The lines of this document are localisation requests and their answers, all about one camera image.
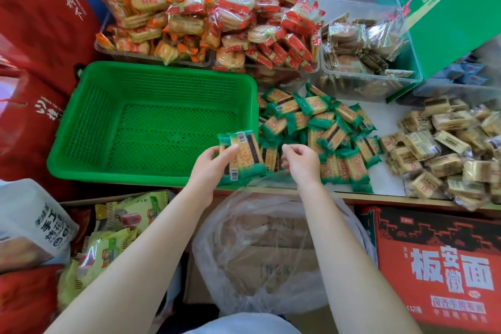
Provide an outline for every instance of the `clear plastic bag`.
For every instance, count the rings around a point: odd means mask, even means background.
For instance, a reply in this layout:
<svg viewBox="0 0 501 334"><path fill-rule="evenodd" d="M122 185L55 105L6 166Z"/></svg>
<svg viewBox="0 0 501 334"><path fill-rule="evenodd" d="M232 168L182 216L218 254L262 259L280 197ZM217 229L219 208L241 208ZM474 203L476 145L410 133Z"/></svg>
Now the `clear plastic bag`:
<svg viewBox="0 0 501 334"><path fill-rule="evenodd" d="M254 186L283 186L290 175L274 173ZM348 226L376 262L366 231L340 198ZM205 220L192 252L217 307L224 314L303 313L325 306L327 296L298 195L234 192Z"/></svg>

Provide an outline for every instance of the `clothing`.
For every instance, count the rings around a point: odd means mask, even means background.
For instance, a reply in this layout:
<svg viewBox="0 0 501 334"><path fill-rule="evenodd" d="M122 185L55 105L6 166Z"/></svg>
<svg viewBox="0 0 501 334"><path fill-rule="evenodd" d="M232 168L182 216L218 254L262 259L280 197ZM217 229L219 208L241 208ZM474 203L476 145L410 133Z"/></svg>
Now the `clothing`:
<svg viewBox="0 0 501 334"><path fill-rule="evenodd" d="M269 313L237 313L185 334L301 334L285 319Z"/></svg>

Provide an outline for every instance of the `green plastic basket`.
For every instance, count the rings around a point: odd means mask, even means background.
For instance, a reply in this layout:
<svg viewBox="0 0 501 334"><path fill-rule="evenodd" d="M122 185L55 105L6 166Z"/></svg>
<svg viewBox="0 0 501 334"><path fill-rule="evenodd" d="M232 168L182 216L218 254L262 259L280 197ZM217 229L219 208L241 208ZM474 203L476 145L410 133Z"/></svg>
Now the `green plastic basket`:
<svg viewBox="0 0 501 334"><path fill-rule="evenodd" d="M58 178L183 187L217 134L258 132L245 74L100 61L87 66L47 167Z"/></svg>

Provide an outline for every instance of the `hand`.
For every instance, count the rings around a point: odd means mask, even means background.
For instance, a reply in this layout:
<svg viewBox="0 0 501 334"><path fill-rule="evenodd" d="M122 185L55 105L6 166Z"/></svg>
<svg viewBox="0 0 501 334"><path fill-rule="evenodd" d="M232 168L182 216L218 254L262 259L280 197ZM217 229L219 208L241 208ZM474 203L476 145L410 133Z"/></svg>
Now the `hand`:
<svg viewBox="0 0 501 334"><path fill-rule="evenodd" d="M297 187L301 188L320 181L320 160L318 154L302 144L282 146L282 169L289 169Z"/></svg>
<svg viewBox="0 0 501 334"><path fill-rule="evenodd" d="M221 181L224 168L235 158L239 150L238 145L233 145L214 158L219 153L219 147L210 147L198 156L185 189L200 198L204 209L212 202L214 189Z"/></svg>

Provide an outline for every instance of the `person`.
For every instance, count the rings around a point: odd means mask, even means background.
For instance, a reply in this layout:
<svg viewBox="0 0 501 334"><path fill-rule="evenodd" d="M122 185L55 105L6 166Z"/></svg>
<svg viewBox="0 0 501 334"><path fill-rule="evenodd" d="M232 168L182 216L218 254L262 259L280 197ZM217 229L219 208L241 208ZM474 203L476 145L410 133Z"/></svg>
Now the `person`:
<svg viewBox="0 0 501 334"><path fill-rule="evenodd" d="M195 162L186 187L47 329L47 334L143 334L167 290L179 259L224 168L238 145L220 156L218 147ZM297 183L340 334L420 333L414 319L346 225L320 181L316 152L283 145L282 167ZM289 322L267 313L238 313L209 322L190 334L300 334Z"/></svg>

